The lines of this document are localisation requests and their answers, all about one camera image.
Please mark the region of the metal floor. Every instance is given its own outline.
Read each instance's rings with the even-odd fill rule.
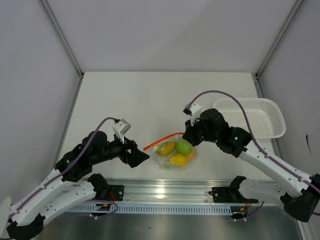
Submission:
[[[247,222],[205,215],[75,215],[60,216],[36,240],[302,240],[297,221],[270,206]]]

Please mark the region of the plastic bag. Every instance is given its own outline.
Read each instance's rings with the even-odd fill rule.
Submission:
[[[171,134],[146,146],[143,150],[155,160],[156,165],[160,168],[183,168],[195,160],[197,151],[182,138],[182,135],[182,132]]]

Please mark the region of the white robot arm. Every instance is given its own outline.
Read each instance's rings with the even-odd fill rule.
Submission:
[[[73,206],[91,199],[106,200],[109,185],[101,174],[93,174],[78,185],[81,178],[92,172],[92,166],[114,158],[131,168],[149,156],[138,149],[124,134],[130,125],[124,119],[114,119],[114,140],[98,128],[56,163],[54,169],[31,193],[11,206],[6,228],[11,239],[29,240],[38,235],[50,221]]]
[[[193,146],[202,141],[215,143],[223,152],[255,166],[276,183],[262,183],[237,176],[229,187],[213,187],[215,203],[264,201],[283,206],[295,219],[308,222],[320,199],[320,175],[310,176],[261,147],[253,136],[239,127],[230,127],[216,109],[202,111],[196,103],[183,111],[190,115],[183,138]]]

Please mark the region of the green apple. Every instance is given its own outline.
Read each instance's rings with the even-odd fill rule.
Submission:
[[[189,155],[194,150],[190,142],[184,140],[183,138],[176,142],[175,148],[179,153],[183,155]]]

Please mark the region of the lemon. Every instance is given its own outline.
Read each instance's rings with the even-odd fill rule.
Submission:
[[[174,155],[170,158],[170,163],[172,163],[178,167],[183,167],[184,165],[187,164],[187,158],[185,155],[183,155],[181,153],[177,153],[176,155]]]

